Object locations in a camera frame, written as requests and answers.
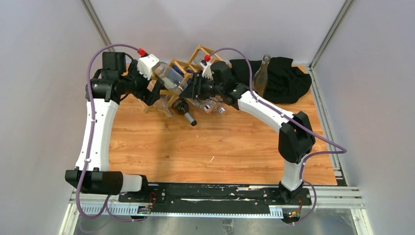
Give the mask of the clear bottle pale label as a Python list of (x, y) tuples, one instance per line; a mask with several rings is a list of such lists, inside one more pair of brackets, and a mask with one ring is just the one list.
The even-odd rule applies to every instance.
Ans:
[(165, 62), (158, 62), (152, 67), (152, 72), (162, 81), (164, 87), (175, 95), (180, 95), (188, 86), (184, 77)]

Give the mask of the clear bottle black gold label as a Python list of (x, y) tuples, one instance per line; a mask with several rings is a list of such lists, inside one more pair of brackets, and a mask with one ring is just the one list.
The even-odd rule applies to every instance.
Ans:
[(262, 58), (260, 68), (253, 77), (253, 90), (257, 92), (260, 97), (264, 96), (267, 82), (268, 82), (268, 65), (271, 60), (271, 56), (265, 54)]

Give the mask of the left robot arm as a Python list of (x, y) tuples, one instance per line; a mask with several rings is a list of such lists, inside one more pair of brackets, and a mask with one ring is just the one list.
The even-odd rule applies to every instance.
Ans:
[(132, 94), (147, 105), (160, 98), (161, 83), (148, 90), (153, 67), (160, 61), (153, 54), (139, 51), (140, 58), (126, 64), (127, 53), (104, 52), (102, 67), (93, 75), (86, 89), (87, 124), (83, 145), (75, 168), (67, 170), (65, 180), (81, 193), (117, 195), (130, 192), (138, 202), (150, 196), (144, 175), (109, 170), (109, 147), (112, 126), (120, 102)]

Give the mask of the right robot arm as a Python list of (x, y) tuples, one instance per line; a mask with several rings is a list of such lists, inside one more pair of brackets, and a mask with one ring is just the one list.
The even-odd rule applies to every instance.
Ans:
[(294, 114), (263, 99), (248, 86), (237, 82), (231, 68), (223, 61), (206, 62), (203, 71), (195, 73), (190, 84), (180, 93), (181, 98), (199, 100), (214, 96), (220, 96), (225, 104), (254, 116), (278, 134), (278, 152), (284, 159), (283, 176), (278, 185), (279, 197), (288, 205), (298, 200), (304, 184), (305, 157), (316, 142), (307, 114)]

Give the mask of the small clear bottle lower left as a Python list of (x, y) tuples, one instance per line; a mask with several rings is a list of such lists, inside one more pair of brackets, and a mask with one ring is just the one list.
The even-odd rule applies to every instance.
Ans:
[(160, 99), (155, 101), (152, 106), (155, 110), (164, 113), (169, 119), (173, 118), (174, 114), (170, 110), (169, 103), (165, 98), (161, 97)]

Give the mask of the blue square bottle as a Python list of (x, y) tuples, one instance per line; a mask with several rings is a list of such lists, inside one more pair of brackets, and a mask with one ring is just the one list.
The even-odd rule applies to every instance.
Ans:
[[(172, 68), (176, 70), (182, 77), (184, 77), (185, 81), (188, 84), (190, 83), (193, 77), (193, 74), (196, 71), (194, 65), (188, 65), (188, 64), (181, 65), (178, 61), (174, 61), (172, 63)], [(222, 100), (220, 100), (219, 97), (211, 97), (206, 100), (211, 100), (211, 104), (213, 106), (213, 109), (210, 113), (223, 114), (226, 111), (226, 108), (224, 105), (222, 105)], [(196, 98), (188, 99), (188, 101), (196, 107)]]
[(211, 104), (211, 100), (196, 99), (196, 107), (198, 109), (203, 110), (205, 113), (210, 113), (213, 109), (213, 106)]

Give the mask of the dark brown wine bottle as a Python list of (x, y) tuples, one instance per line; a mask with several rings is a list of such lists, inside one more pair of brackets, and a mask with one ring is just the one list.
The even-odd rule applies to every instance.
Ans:
[(184, 98), (178, 98), (172, 103), (172, 109), (181, 116), (184, 116), (191, 126), (196, 126), (197, 121), (189, 112), (189, 104)]

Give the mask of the wooden wine rack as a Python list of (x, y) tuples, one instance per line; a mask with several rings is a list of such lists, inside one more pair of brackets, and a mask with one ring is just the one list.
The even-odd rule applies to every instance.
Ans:
[(224, 113), (226, 108), (219, 100), (209, 98), (207, 101), (202, 101), (197, 98), (186, 99), (179, 97), (185, 88), (189, 86), (193, 74), (204, 70), (205, 67), (201, 64), (201, 61), (210, 52), (212, 50), (198, 46), (187, 63), (173, 59), (170, 64), (167, 64), (140, 48), (138, 54), (141, 58), (138, 60), (138, 70), (143, 72), (145, 78), (151, 79), (151, 91), (156, 91), (156, 87), (161, 85), (160, 91), (162, 92), (160, 98), (152, 105), (145, 105), (145, 112), (154, 109), (164, 112), (169, 118), (174, 116), (173, 112), (176, 112), (178, 115), (191, 117), (189, 113), (189, 104), (191, 104), (205, 113)]

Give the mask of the black cloth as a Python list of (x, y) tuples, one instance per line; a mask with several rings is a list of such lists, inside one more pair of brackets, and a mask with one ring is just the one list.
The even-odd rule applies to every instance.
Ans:
[[(267, 76), (268, 81), (264, 98), (275, 104), (293, 104), (304, 96), (310, 89), (312, 79), (298, 67), (292, 67), (293, 59), (272, 57)], [(248, 65), (244, 59), (230, 60), (231, 71), (235, 80), (249, 86)], [(260, 68), (261, 60), (250, 60), (252, 74)]]

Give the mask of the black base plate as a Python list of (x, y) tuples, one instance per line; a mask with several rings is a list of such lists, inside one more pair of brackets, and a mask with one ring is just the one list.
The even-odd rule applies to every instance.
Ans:
[(123, 203), (149, 203), (152, 212), (192, 214), (266, 214), (270, 206), (310, 206), (309, 189), (283, 192), (277, 185), (152, 183), (147, 196), (118, 197)]

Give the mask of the aluminium rail frame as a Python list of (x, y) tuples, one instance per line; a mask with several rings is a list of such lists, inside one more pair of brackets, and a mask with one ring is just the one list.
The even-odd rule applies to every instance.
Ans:
[(72, 194), (59, 233), (74, 232), (81, 213), (96, 219), (113, 215), (127, 222), (155, 217), (218, 217), (280, 219), (295, 226), (319, 209), (348, 209), (360, 235), (373, 233), (360, 192), (356, 187), (304, 184), (297, 192), (277, 185), (151, 183), (149, 194), (137, 198), (119, 195), (82, 194), (80, 204)]

